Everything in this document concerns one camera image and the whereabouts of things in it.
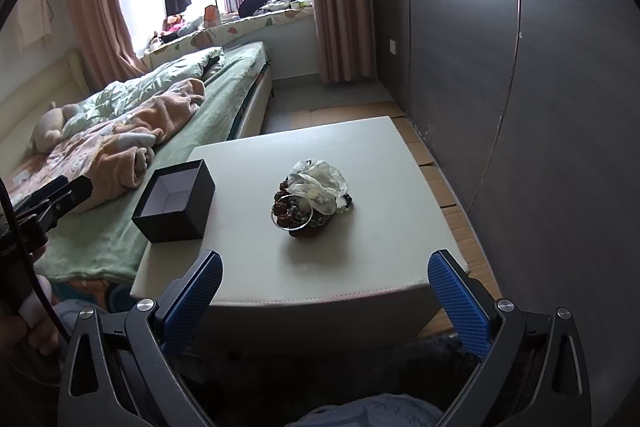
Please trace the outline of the dark grey wardrobe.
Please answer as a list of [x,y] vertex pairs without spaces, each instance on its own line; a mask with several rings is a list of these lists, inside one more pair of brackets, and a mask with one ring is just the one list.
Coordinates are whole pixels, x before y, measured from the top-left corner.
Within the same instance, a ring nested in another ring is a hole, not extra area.
[[604,424],[639,386],[639,0],[373,0],[373,13],[378,75],[500,291],[573,312]]

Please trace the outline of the bed with green sheet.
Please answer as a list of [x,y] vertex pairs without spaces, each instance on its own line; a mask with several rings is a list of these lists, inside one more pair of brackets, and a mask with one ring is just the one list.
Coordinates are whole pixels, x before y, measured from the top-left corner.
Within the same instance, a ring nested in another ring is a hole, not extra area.
[[1,147],[1,176],[19,202],[57,176],[88,176],[91,197],[58,222],[36,263],[51,282],[134,279],[148,241],[132,215],[157,169],[181,164],[195,147],[227,140],[269,64],[262,42],[213,46],[139,78],[114,81],[74,107],[49,153],[32,134]]

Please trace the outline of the floral window seat cushion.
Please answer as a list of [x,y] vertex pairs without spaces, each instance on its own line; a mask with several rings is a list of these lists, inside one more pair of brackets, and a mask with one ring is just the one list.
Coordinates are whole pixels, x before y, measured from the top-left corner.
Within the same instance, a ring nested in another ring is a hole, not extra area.
[[152,54],[159,54],[165,48],[177,49],[177,46],[183,42],[196,48],[199,44],[204,44],[206,48],[209,46],[224,46],[262,28],[283,26],[313,16],[314,7],[311,0],[295,1],[284,10],[267,11],[251,17],[232,20],[219,26],[198,28],[184,36],[170,40],[168,43],[151,44],[144,51],[143,57],[147,58]]

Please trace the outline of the beige plush toy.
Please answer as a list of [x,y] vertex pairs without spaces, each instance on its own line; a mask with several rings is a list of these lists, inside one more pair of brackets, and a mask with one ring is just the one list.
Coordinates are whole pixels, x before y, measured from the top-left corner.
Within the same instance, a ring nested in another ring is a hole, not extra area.
[[38,120],[32,130],[30,144],[36,154],[47,154],[53,150],[62,139],[62,131],[67,121],[80,111],[78,104],[66,104],[58,107],[50,103],[49,110]]

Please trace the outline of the pink fleece blanket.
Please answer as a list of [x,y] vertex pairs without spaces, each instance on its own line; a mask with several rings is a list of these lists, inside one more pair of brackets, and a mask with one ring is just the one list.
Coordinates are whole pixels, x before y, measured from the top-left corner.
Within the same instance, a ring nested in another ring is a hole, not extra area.
[[58,176],[86,176],[91,197],[74,211],[84,212],[138,188],[155,157],[155,149],[171,140],[205,101],[201,80],[173,84],[122,117],[96,124],[58,143],[47,155],[29,157],[9,176],[11,202],[18,205]]

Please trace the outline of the light green floral quilt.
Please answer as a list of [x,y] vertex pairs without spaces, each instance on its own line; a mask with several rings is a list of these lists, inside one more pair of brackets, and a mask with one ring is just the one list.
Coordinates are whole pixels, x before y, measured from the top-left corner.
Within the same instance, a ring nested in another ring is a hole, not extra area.
[[126,81],[113,81],[104,89],[78,103],[78,112],[64,124],[62,140],[77,133],[122,117],[152,96],[164,93],[173,84],[189,78],[201,79],[210,66],[224,62],[220,46],[183,55],[158,66],[141,77]]

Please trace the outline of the black jewelry box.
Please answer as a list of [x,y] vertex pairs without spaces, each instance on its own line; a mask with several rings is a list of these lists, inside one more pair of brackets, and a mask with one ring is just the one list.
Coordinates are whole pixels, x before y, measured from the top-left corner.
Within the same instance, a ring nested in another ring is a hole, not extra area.
[[215,190],[203,159],[156,169],[131,220],[152,244],[202,239]]

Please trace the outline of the flattened cardboard sheets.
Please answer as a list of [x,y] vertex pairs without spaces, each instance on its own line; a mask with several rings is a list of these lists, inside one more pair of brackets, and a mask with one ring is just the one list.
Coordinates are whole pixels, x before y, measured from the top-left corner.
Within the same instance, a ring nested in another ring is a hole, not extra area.
[[328,107],[320,109],[304,109],[291,116],[291,128],[302,129],[322,124],[338,124],[359,119],[387,116],[393,121],[409,152],[420,168],[424,179],[431,187],[437,204],[442,210],[450,231],[456,240],[462,257],[470,269],[470,275],[483,283],[494,298],[502,296],[498,283],[492,273],[480,241],[472,228],[462,205],[454,196],[444,175],[436,165],[436,161],[422,142],[418,132],[414,130],[405,113],[395,102],[378,102]]

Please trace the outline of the thin silver bangle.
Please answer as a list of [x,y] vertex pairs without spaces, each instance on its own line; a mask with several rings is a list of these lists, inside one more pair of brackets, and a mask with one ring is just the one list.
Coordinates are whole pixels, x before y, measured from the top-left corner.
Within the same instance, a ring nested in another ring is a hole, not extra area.
[[284,194],[273,203],[270,217],[272,223],[280,230],[298,232],[310,225],[314,217],[314,208],[305,196]]

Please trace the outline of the pink left curtain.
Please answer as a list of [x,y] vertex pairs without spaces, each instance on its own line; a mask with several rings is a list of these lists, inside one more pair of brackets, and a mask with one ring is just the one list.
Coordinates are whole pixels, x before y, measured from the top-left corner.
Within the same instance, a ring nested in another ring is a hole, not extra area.
[[119,0],[66,0],[90,89],[144,75]]

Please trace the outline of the white low table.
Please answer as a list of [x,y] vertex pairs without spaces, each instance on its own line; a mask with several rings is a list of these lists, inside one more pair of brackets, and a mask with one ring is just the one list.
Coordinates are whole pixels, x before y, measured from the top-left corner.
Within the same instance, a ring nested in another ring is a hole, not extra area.
[[[385,345],[416,337],[438,312],[428,258],[459,247],[390,118],[203,145],[192,158],[216,185],[205,232],[146,247],[134,297],[158,297],[216,251],[224,274],[205,317],[210,335]],[[324,217],[292,192],[292,168],[314,160],[344,176],[347,210]]]

